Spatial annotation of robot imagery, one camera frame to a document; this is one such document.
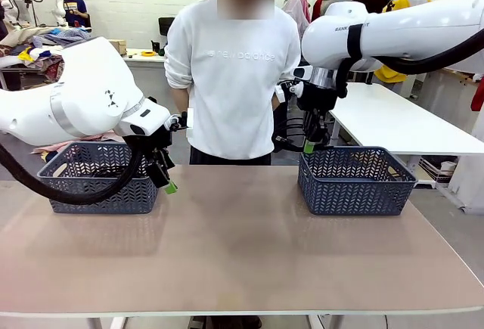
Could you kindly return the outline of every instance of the man in navy t-shirt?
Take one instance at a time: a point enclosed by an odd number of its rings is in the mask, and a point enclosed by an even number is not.
[[[64,10],[69,26],[85,26],[89,15],[84,0],[64,0]]]

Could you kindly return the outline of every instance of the pink scarf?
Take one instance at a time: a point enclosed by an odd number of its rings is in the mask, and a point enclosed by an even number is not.
[[[302,5],[302,11],[304,11],[304,16],[311,23],[311,16],[309,15],[309,2],[308,0],[300,0]]]

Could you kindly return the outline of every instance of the gray plastic basket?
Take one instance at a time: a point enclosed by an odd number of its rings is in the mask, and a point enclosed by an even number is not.
[[[302,154],[299,185],[317,216],[398,216],[417,179],[381,147]]]
[[[131,150],[116,142],[74,142],[52,159],[37,176],[52,188],[74,194],[100,191],[112,185],[114,178],[95,178],[96,172],[122,171],[128,166]],[[134,178],[119,193],[100,203],[75,206],[51,200],[56,213],[75,214],[146,214],[153,209],[158,190],[146,173],[143,158]]]

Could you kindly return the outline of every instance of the cardboard box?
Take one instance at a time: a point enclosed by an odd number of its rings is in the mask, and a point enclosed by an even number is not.
[[[113,47],[121,54],[127,54],[126,50],[126,40],[124,39],[109,39]]]

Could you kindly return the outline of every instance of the gray floor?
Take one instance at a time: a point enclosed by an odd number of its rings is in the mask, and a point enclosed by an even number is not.
[[[177,164],[188,163],[189,145],[184,134],[175,134],[174,144],[170,148],[172,159]],[[37,155],[31,155],[32,147],[18,141],[11,135],[0,135],[2,143],[16,159],[32,174],[36,174],[44,163]],[[280,152],[273,156],[274,165],[296,165],[298,154]],[[0,167],[0,180],[11,180],[11,175]],[[411,195],[412,203],[436,227],[441,235],[454,247],[463,260],[484,281],[484,217],[466,216],[456,209],[438,191],[416,190]],[[266,317],[263,318],[265,329],[308,329],[306,317]],[[103,321],[109,327],[110,320]],[[187,318],[132,318],[127,329],[185,329]],[[390,329],[481,329],[484,323],[484,311],[455,315],[390,316]],[[0,329],[81,329],[87,328],[82,319],[22,319],[1,318]],[[343,323],[344,329],[385,328],[383,316],[348,317]]]

